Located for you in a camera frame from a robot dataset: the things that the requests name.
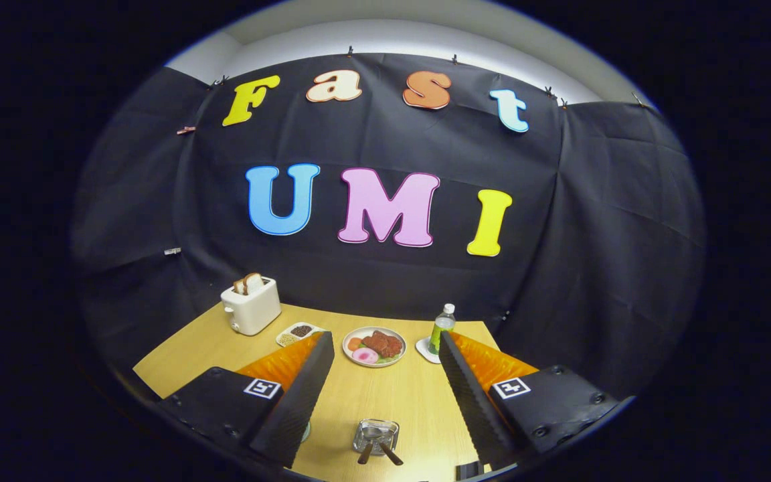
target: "orange food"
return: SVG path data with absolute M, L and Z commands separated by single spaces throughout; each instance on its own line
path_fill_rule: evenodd
M 356 351 L 359 349 L 359 345 L 361 345 L 361 338 L 351 338 L 347 342 L 347 347 L 349 348 L 349 351 Z
M 322 335 L 323 332 L 313 333 L 308 338 L 303 338 L 288 347 L 279 348 L 236 372 L 252 378 L 279 382 L 286 393 Z
M 490 387 L 496 382 L 504 382 L 539 371 L 530 364 L 501 353 L 495 348 L 487 347 L 468 336 L 454 332 L 450 332 L 450 336 L 487 396 L 489 396 Z

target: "metal tool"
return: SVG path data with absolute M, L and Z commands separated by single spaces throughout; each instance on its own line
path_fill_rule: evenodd
M 403 465 L 404 461 L 400 460 L 400 457 L 397 455 L 394 455 L 394 452 L 392 452 L 391 449 L 388 448 L 385 443 L 382 443 L 382 441 L 379 442 L 379 447 L 382 449 L 383 452 L 385 452 L 386 455 L 388 455 L 388 458 L 395 464 L 395 465 Z
M 371 456 L 374 440 L 383 436 L 383 431 L 376 427 L 364 427 L 361 429 L 361 436 L 365 437 L 367 445 L 365 446 L 364 451 L 361 452 L 358 463 L 364 465 L 367 464 L 367 459 Z

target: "letter u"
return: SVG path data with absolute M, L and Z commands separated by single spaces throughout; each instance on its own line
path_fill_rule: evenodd
M 266 234 L 287 236 L 302 231 L 309 223 L 312 184 L 321 168 L 315 164 L 294 164 L 288 168 L 288 176 L 293 177 L 293 210 L 283 218 L 272 213 L 272 180 L 278 173 L 278 168 L 271 165 L 247 171 L 248 217 L 255 228 Z

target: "spice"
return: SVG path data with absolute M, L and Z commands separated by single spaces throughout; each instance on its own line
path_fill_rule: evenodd
M 293 345 L 299 341 L 296 336 L 291 335 L 290 333 L 285 333 L 284 335 L 281 335 L 278 337 L 278 344 L 282 347 L 287 347 L 287 345 Z
M 291 333 L 293 333 L 294 335 L 300 338 L 302 338 L 305 335 L 308 335 L 310 331 L 311 331 L 311 327 L 308 325 L 300 325 L 290 330 Z

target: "bread slice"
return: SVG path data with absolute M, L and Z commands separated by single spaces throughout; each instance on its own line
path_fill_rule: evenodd
M 264 287 L 264 279 L 260 277 L 259 272 L 249 272 L 242 280 L 234 281 L 234 291 L 248 296 Z

